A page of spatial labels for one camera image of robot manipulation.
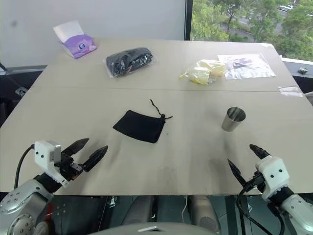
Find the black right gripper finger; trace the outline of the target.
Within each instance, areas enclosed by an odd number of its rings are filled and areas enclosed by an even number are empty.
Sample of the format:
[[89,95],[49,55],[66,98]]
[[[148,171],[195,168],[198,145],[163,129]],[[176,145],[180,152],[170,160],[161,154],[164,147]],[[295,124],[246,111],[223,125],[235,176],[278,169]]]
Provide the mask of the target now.
[[263,148],[256,146],[254,144],[250,144],[249,148],[254,152],[254,154],[259,158],[259,159],[264,159],[267,156],[270,156],[270,154],[264,150]]
[[242,187],[245,187],[247,182],[243,178],[243,176],[241,175],[240,170],[236,167],[236,165],[230,159],[227,159],[227,161],[228,161],[230,169],[231,169],[233,175],[235,176],[235,178],[237,179],[237,181],[241,184]]

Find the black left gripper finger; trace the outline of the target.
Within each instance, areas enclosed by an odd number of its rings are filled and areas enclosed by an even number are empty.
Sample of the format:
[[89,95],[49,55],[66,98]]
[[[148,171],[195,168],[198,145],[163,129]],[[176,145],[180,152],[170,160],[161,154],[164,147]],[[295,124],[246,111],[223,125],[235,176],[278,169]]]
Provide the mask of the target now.
[[74,155],[79,152],[88,142],[89,138],[83,138],[80,140],[75,141],[69,147],[65,149],[65,153],[67,155]]
[[93,152],[90,157],[82,164],[82,169],[85,172],[89,172],[93,167],[95,167],[105,156],[108,150],[108,146],[97,149]]

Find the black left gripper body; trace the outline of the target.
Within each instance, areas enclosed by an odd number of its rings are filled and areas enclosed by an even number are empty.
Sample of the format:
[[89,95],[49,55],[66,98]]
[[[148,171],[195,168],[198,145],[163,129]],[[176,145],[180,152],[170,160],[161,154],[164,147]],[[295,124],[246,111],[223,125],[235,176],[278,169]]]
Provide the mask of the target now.
[[64,150],[60,161],[54,164],[67,181],[75,180],[83,172],[83,168],[74,162],[72,155],[70,150]]

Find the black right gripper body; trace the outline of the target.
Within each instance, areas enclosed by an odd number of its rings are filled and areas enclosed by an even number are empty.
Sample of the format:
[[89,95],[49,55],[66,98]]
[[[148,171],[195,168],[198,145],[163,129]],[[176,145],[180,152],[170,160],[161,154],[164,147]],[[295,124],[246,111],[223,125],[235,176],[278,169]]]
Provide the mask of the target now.
[[265,190],[265,179],[259,171],[254,172],[253,177],[243,186],[244,192],[249,192],[254,188],[257,188],[261,193]]

